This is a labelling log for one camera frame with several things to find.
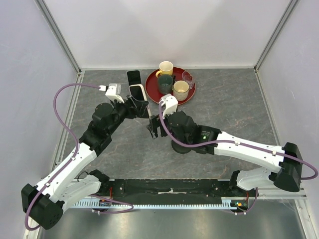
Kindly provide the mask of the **pink case smartphone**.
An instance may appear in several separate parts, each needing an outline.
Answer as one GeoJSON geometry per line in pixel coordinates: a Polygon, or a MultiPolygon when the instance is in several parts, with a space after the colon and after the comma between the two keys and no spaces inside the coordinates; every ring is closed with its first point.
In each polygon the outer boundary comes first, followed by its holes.
{"type": "MultiPolygon", "coordinates": [[[[129,86],[130,94],[137,101],[147,101],[146,93],[142,84],[134,84],[129,86]]],[[[141,118],[148,119],[151,116],[151,111],[149,105],[143,110],[141,118]]]]}

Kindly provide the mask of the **white case smartphone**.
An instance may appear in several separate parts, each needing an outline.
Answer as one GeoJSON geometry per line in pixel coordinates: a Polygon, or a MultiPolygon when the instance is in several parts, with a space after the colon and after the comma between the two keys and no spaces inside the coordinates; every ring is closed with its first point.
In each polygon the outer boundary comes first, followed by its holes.
{"type": "Polygon", "coordinates": [[[141,74],[139,70],[131,70],[127,72],[129,86],[141,84],[141,74]]]}

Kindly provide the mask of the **black round suction base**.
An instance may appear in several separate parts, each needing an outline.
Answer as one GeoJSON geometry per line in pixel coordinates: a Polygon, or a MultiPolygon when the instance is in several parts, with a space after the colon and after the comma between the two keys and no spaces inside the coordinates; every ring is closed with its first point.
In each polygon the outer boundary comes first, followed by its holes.
{"type": "Polygon", "coordinates": [[[174,142],[173,140],[171,141],[171,146],[173,150],[179,154],[187,154],[191,152],[192,150],[194,150],[194,148],[181,146],[178,143],[174,142]]]}

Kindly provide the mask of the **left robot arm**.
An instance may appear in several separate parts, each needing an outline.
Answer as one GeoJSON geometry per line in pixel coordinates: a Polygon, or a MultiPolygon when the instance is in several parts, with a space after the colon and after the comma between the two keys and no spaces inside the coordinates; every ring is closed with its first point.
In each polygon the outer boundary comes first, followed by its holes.
{"type": "Polygon", "coordinates": [[[125,119],[150,116],[148,101],[128,95],[109,96],[109,103],[96,106],[92,120],[83,135],[75,140],[71,153],[48,176],[36,185],[26,184],[21,190],[25,227],[46,230],[55,226],[73,204],[91,194],[104,196],[109,192],[108,176],[98,170],[71,184],[80,171],[95,160],[111,143],[111,135],[125,119]]]}

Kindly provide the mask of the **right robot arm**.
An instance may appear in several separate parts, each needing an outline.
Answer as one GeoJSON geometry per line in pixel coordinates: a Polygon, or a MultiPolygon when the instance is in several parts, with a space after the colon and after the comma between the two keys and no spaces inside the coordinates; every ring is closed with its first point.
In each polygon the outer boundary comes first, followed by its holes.
{"type": "Polygon", "coordinates": [[[253,170],[237,170],[231,175],[228,190],[234,196],[259,187],[298,192],[301,184],[302,158],[293,143],[285,146],[255,143],[232,136],[217,128],[196,124],[183,111],[162,119],[152,116],[147,126],[153,138],[171,137],[171,146],[179,154],[228,156],[259,166],[253,170]]]}

